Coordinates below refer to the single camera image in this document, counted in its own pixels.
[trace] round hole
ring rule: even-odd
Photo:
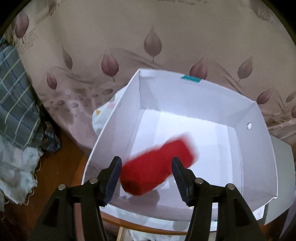
[[[250,130],[251,128],[252,128],[252,123],[249,122],[249,123],[247,124],[247,129]]]

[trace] checkered cloth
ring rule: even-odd
[[[16,147],[39,147],[44,131],[38,98],[18,52],[0,40],[0,134]]]

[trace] red object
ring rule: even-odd
[[[120,174],[123,189],[133,195],[151,191],[172,174],[172,159],[176,156],[185,168],[193,164],[194,155],[186,145],[185,138],[167,142],[160,148],[128,161]]]

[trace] screw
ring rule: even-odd
[[[95,184],[95,183],[98,182],[98,179],[95,178],[95,177],[93,177],[92,179],[89,180],[89,182],[90,182],[91,184]]]
[[[202,183],[203,183],[203,179],[200,178],[200,177],[198,177],[197,179],[195,179],[195,182],[196,182],[197,184],[202,184]]]
[[[58,189],[59,190],[64,190],[66,188],[66,185],[65,184],[61,184],[58,186]]]
[[[227,184],[227,187],[228,187],[230,190],[235,189],[235,185],[233,185],[232,183],[228,183],[228,184]]]

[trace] green tape strip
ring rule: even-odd
[[[191,81],[194,81],[194,82],[197,82],[197,83],[199,83],[202,80],[200,78],[196,78],[196,77],[193,77],[193,76],[190,76],[190,75],[184,75],[181,79],[191,80]]]

